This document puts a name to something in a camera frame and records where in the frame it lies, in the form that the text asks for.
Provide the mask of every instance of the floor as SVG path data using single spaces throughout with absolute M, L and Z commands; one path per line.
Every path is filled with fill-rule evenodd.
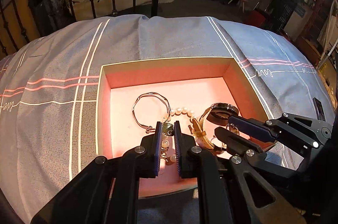
M 142 5 L 137 7 L 136 12 L 150 17 L 150 10 L 151 5 Z M 158 16 L 165 18 L 212 16 L 219 20 L 243 23 L 246 15 L 238 5 L 209 0 L 175 0 L 158 5 Z

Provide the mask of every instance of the pearl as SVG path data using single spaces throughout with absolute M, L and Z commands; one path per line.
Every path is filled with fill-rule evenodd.
M 182 113 L 182 109 L 181 108 L 175 109 L 175 114 L 176 115 L 180 115 L 181 113 Z
M 169 147 L 169 141 L 168 140 L 162 140 L 162 148 Z
M 171 155 L 171 156 L 169 157 L 169 160 L 170 160 L 171 162 L 176 162 L 176 154 Z
M 193 110 L 189 110 L 187 115 L 191 117 L 191 116 L 195 115 L 195 112 Z

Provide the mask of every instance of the metal screw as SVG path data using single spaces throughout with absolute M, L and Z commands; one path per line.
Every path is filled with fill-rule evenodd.
M 331 131 L 326 128 L 326 127 L 323 127 L 322 128 L 322 135 L 326 138 L 326 139 L 329 139 L 331 138 Z
M 96 164 L 103 164 L 105 162 L 105 157 L 104 156 L 98 156 L 95 158 L 95 163 Z
M 200 152 L 202 151 L 202 148 L 199 147 L 199 146 L 193 146 L 193 147 L 191 148 L 191 151 L 192 151 L 193 153 L 200 153 Z
M 231 157 L 231 161 L 234 164 L 239 164 L 240 162 L 242 162 L 242 158 L 240 158 L 239 156 L 235 155 L 235 156 Z
M 146 150 L 145 147 L 142 146 L 138 146 L 134 149 L 136 153 L 143 153 L 145 150 Z
M 255 151 L 252 150 L 252 149 L 249 149 L 249 150 L 246 151 L 246 155 L 247 155 L 247 156 L 250 156 L 250 157 L 251 157 L 251 156 L 254 156 L 254 154 L 255 154 Z

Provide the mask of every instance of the bracelet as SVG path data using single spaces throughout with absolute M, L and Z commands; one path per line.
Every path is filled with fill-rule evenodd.
M 171 112 L 171 109 L 170 109 L 170 105 L 169 105 L 169 102 L 168 102 L 168 99 L 166 99 L 164 96 L 160 95 L 159 93 L 157 92 L 147 92 L 147 93 L 144 93 L 144 94 L 141 94 L 139 97 L 137 97 L 134 105 L 132 106 L 132 116 L 134 117 L 134 120 L 136 121 L 136 123 L 143 129 L 146 130 L 146 134 L 149 134 L 151 132 L 155 132 L 155 128 L 153 128 L 152 126 L 147 126 L 147 125 L 143 125 L 141 124 L 140 122 L 137 121 L 136 119 L 136 116 L 135 116 L 135 106 L 137 104 L 137 102 L 142 98 L 142 97 L 147 97 L 147 96 L 153 96 L 153 97 L 156 97 L 158 99 L 160 99 L 158 96 L 160 96 L 163 100 L 165 100 L 165 102 L 167 103 L 167 114 L 169 114 Z M 169 119 L 169 117 L 164 120 L 162 123 L 165 123 L 167 122 Z

